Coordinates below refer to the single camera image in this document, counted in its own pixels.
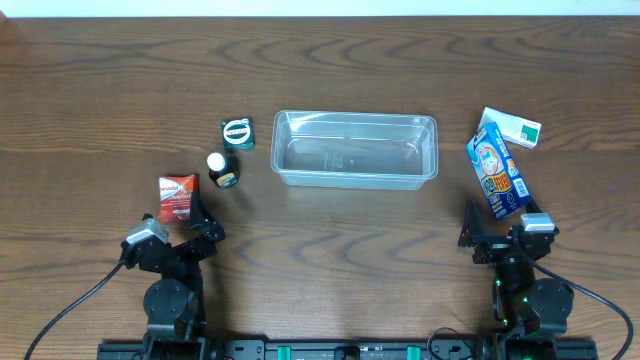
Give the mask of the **red Panadol ActiFast packet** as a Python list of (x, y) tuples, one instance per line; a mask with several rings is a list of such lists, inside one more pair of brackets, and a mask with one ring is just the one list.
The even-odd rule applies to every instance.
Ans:
[(158, 180), (160, 210), (163, 223), (186, 221), (191, 215), (191, 200), (198, 192), (198, 176), (165, 176)]

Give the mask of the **blue cooling patch box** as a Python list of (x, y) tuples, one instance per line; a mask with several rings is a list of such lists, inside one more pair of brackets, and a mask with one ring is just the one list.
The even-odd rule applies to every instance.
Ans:
[(496, 220), (526, 205), (531, 194), (496, 123), (482, 125), (466, 150)]

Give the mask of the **white green medicine box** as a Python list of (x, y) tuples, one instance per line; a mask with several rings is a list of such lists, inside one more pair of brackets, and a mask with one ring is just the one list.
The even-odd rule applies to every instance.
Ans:
[(488, 123), (495, 123), (506, 141), (527, 148), (538, 144), (542, 125), (536, 121), (485, 107), (479, 126)]

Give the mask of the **green Zam-Buk ointment box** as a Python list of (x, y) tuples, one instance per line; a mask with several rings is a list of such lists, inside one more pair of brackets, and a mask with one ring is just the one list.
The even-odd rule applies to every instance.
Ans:
[(223, 147), (227, 151), (250, 150), (255, 147), (255, 131), (251, 117), (221, 122)]

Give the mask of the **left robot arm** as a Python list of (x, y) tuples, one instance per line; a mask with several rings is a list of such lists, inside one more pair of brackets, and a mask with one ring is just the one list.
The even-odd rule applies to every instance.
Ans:
[(199, 193), (190, 200), (188, 227), (195, 237), (173, 246), (164, 225), (146, 214), (121, 243), (120, 261), (126, 268), (160, 275), (144, 295), (147, 330), (134, 359), (224, 357), (222, 343), (204, 334), (207, 320), (200, 262), (217, 253), (216, 244), (225, 232)]

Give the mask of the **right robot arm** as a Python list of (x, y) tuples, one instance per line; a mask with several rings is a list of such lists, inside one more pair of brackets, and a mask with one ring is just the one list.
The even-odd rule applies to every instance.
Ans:
[(558, 357), (556, 339), (567, 331), (574, 293), (557, 279), (534, 274), (534, 262), (551, 252), (558, 233), (533, 200), (505, 235), (486, 233), (475, 202), (467, 203), (458, 246), (473, 249), (473, 262), (493, 269), (494, 318), (503, 323), (501, 330), (477, 343), (476, 358)]

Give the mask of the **clear plastic container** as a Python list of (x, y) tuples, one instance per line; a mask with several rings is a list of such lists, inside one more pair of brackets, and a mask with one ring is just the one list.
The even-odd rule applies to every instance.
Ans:
[(288, 185), (418, 190), (439, 172), (437, 123), (427, 115), (283, 110), (270, 163)]

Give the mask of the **dark syrup bottle white cap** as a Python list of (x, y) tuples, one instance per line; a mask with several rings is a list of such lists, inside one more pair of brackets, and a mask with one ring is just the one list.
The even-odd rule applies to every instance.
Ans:
[(206, 163), (209, 168), (209, 177), (218, 188), (230, 188), (238, 182), (238, 170), (225, 155), (213, 152), (208, 155)]

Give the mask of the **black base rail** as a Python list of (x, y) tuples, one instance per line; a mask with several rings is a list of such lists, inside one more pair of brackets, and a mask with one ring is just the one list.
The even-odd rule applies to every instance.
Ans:
[(105, 343), (98, 360), (426, 360), (493, 359), (486, 347), (471, 341), (436, 338), (431, 342), (271, 342), (262, 340), (202, 339), (192, 342), (152, 340), (142, 343)]

